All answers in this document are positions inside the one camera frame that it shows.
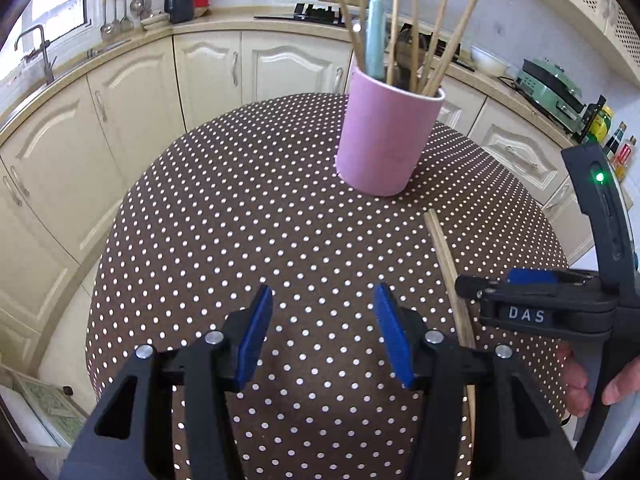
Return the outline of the person's right hand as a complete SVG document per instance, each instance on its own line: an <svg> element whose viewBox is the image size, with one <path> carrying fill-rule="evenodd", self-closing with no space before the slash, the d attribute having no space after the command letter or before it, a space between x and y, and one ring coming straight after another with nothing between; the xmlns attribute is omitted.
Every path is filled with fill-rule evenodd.
<svg viewBox="0 0 640 480"><path fill-rule="evenodd" d="M565 386L566 409L571 415L585 416L592 404L592 395L587 390L588 374L574 359L573 350L566 342L559 344L558 359L563 365L562 377ZM601 402L603 405L613 405L626 399L627 396L637 393L639 389L640 362L639 358L635 358L605 387Z"/></svg>

